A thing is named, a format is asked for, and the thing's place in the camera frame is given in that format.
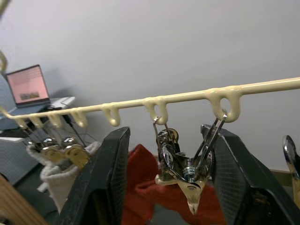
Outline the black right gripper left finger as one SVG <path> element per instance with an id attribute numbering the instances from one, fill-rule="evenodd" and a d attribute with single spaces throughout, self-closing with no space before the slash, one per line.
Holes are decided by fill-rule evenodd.
<path id="1" fill-rule="evenodd" d="M 110 132 L 75 179 L 61 225 L 120 225 L 127 191 L 130 128 Z"/>

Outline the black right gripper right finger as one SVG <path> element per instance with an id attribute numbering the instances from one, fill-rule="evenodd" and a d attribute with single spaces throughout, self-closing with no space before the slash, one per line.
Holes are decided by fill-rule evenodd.
<path id="1" fill-rule="evenodd" d="M 213 185 L 228 225 L 298 225 L 300 210 L 272 172 L 234 133 L 213 145 Z"/>

